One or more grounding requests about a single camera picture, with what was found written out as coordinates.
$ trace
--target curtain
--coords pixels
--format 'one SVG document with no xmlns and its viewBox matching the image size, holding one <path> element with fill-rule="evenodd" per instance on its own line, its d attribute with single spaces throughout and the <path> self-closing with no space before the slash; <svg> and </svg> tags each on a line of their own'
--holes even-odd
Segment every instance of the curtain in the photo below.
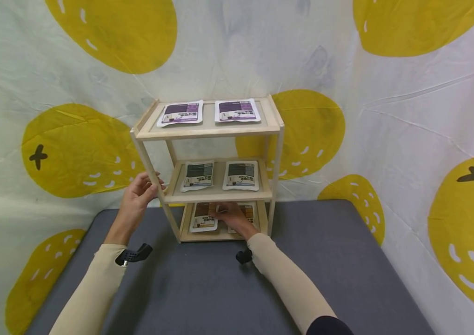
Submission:
<svg viewBox="0 0 474 335">
<path fill-rule="evenodd" d="M 474 0 L 0 1 L 0 334 L 142 170 L 128 130 L 153 99 L 267 94 L 280 199 L 352 201 L 435 331 L 474 334 Z"/>
</svg>

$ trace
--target hand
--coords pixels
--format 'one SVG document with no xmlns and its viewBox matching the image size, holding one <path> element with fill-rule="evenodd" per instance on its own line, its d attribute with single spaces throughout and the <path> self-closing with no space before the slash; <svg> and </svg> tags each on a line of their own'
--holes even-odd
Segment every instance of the hand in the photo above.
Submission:
<svg viewBox="0 0 474 335">
<path fill-rule="evenodd" d="M 257 228 L 244 216 L 236 202 L 213 202 L 213 204 L 219 206 L 218 212 L 212 211 L 209 212 L 209 215 L 215 219 L 223 220 L 246 241 L 259 233 Z"/>
<path fill-rule="evenodd" d="M 162 189 L 166 189 L 163 180 L 159 179 Z M 151 183 L 147 172 L 139 173 L 123 193 L 120 210 L 110 227 L 103 243 L 125 244 L 138 228 L 149 202 L 157 197 L 157 187 Z"/>
</svg>

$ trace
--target gray table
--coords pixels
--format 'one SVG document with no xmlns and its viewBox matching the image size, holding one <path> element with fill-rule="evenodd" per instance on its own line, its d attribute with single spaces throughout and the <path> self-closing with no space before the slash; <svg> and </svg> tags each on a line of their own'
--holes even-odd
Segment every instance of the gray table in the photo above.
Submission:
<svg viewBox="0 0 474 335">
<path fill-rule="evenodd" d="M 50 331 L 116 213 L 95 217 L 26 334 Z M 272 237 L 354 334 L 434 334 L 350 202 L 280 202 Z M 103 334 L 298 334 L 270 283 L 235 260 L 243 241 L 177 244 L 162 209 L 149 208 L 129 248 L 143 242 L 154 251 L 128 267 Z"/>
</svg>

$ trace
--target white pouch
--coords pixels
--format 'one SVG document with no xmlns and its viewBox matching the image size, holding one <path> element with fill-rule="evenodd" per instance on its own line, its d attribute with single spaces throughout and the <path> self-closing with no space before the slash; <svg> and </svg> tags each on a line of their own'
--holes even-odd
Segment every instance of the white pouch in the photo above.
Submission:
<svg viewBox="0 0 474 335">
<path fill-rule="evenodd" d="M 252 225 L 254 225 L 255 228 L 259 229 L 259 227 L 255 224 L 254 222 L 254 215 L 255 215 L 255 202 L 237 202 L 237 205 L 239 206 L 240 210 L 243 212 L 244 216 L 248 219 L 249 222 L 251 222 Z M 218 220 L 218 223 L 223 223 L 227 226 L 227 232 L 230 234 L 235 234 L 235 232 L 232 228 L 230 228 L 227 223 L 225 223 L 223 220 Z"/>
<path fill-rule="evenodd" d="M 203 100 L 169 103 L 164 106 L 157 128 L 178 123 L 201 123 L 203 121 Z"/>
<path fill-rule="evenodd" d="M 261 121 L 254 99 L 216 101 L 214 103 L 215 122 L 258 122 Z"/>
<path fill-rule="evenodd" d="M 218 220 L 209 215 L 209 209 L 214 209 L 214 205 L 209 204 L 209 202 L 194 204 L 194 211 L 188 229 L 191 233 L 211 232 L 218 229 Z"/>
<path fill-rule="evenodd" d="M 213 185 L 214 161 L 186 162 L 185 179 L 181 184 L 181 192 L 201 190 Z"/>
<path fill-rule="evenodd" d="M 254 160 L 226 162 L 222 190 L 259 191 L 258 172 L 258 162 Z"/>
</svg>

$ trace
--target shelf tier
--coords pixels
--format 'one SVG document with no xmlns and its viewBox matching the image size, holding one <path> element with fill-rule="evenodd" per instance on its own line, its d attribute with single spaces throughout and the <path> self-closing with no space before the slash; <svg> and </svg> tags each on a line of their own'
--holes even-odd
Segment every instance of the shelf tier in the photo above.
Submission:
<svg viewBox="0 0 474 335">
<path fill-rule="evenodd" d="M 201 162 L 209 159 L 188 160 L 188 162 Z M 250 190 L 222 190 L 224 182 L 224 175 L 226 173 L 227 161 L 257 161 L 259 167 L 258 191 Z M 186 165 L 187 161 L 178 161 L 172 173 L 170 183 L 164 194 L 163 201 L 167 204 L 177 204 L 186 202 L 210 202 L 210 201 L 258 201 L 272 199 L 272 190 L 268 183 L 268 175 L 265 161 L 262 158 L 222 158 L 214 159 L 213 167 L 213 186 L 202 190 L 192 190 L 181 192 L 181 185 L 187 175 Z"/>
<path fill-rule="evenodd" d="M 255 98 L 255 104 L 261 117 L 260 122 L 214 122 L 215 100 L 204 101 L 203 122 L 195 124 L 175 124 L 157 128 L 156 123 L 164 107 L 170 102 L 155 102 L 133 127 L 135 138 L 141 141 L 182 140 L 201 137 L 232 137 L 237 135 L 277 134 L 283 126 L 283 120 L 272 97 Z"/>
<path fill-rule="evenodd" d="M 264 201 L 255 201 L 255 208 L 257 211 L 254 213 L 255 228 L 259 229 L 264 234 L 267 234 L 268 230 L 268 218 L 267 211 Z M 230 234 L 227 232 L 227 226 L 225 224 L 219 224 L 218 229 L 212 232 L 202 233 L 191 233 L 189 231 L 190 221 L 192 218 L 192 211 L 194 211 L 194 204 L 185 205 L 183 211 L 183 218 L 181 219 L 180 226 L 180 240 L 181 242 L 200 242 L 200 241 L 227 241 L 227 240 L 242 240 L 243 238 L 237 234 Z"/>
</svg>

